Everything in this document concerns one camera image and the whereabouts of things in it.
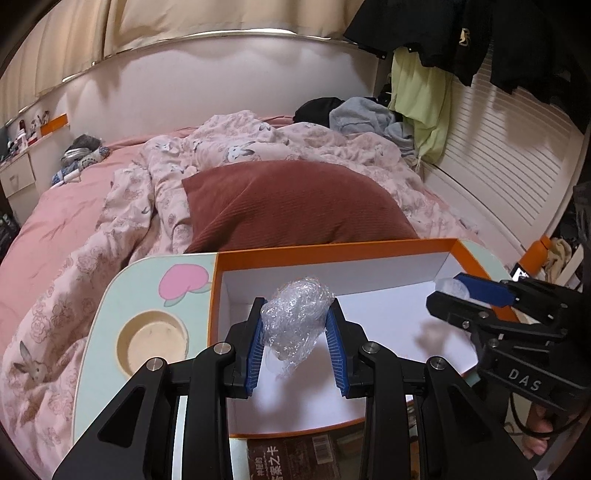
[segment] cable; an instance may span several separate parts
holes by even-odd
[[[510,437],[523,437],[523,435],[525,435],[523,432],[516,432],[510,421],[505,422],[504,428]]]
[[[581,410],[581,413],[579,413],[574,420],[568,422],[566,425],[563,425],[560,428],[553,430],[552,432],[534,432],[533,430],[530,430],[528,427],[523,425],[523,423],[521,423],[521,420],[519,419],[519,416],[517,415],[517,409],[515,408],[515,398],[513,395],[514,395],[513,392],[511,392],[511,395],[509,396],[509,403],[511,404],[511,413],[513,414],[513,419],[515,420],[515,424],[519,427],[519,429],[524,434],[526,434],[528,437],[533,437],[535,439],[552,438],[557,435],[560,435],[561,433],[566,432],[569,428],[571,428],[573,425],[578,423],[580,421],[580,419],[583,418],[583,415],[585,415],[585,413],[587,413],[589,406],[591,406],[591,398],[590,398],[589,401],[587,402],[587,404],[585,405],[585,407],[583,408],[583,410]]]

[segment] red pillow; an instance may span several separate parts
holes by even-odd
[[[236,163],[183,187],[193,224],[186,253],[418,238],[386,190],[339,165]]]

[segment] crumpled plastic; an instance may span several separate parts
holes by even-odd
[[[335,296],[318,279],[306,277],[280,288],[261,309],[265,346],[292,373],[314,349]]]

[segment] metal screw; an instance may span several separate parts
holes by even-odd
[[[218,355],[228,353],[230,350],[232,350],[232,345],[226,342],[219,342],[216,344],[216,346],[213,347],[213,351],[216,352]]]
[[[367,342],[363,344],[363,351],[366,353],[376,353],[379,351],[379,343]]]
[[[160,370],[163,365],[164,365],[164,361],[161,358],[158,358],[157,356],[154,358],[151,358],[150,360],[148,360],[146,362],[146,368],[148,370],[150,370],[151,372],[155,372],[156,370]]]
[[[443,370],[445,367],[447,367],[447,361],[440,356],[432,357],[429,360],[429,363],[435,370]]]

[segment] blue gripper pad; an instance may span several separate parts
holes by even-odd
[[[329,309],[326,315],[326,342],[329,346],[330,361],[332,362],[333,373],[335,374],[336,386],[339,387],[340,394],[345,396],[349,392],[347,357],[332,309]]]
[[[474,300],[483,301],[495,307],[512,306],[515,303],[515,295],[501,283],[465,273],[458,273],[455,279],[466,286],[470,292],[470,298]]]
[[[248,369],[246,371],[245,388],[249,397],[252,395],[253,390],[258,384],[258,377],[259,373],[261,372],[262,354],[264,349],[265,344],[263,341],[262,320],[259,317],[258,323],[256,324],[251,350],[248,352]]]

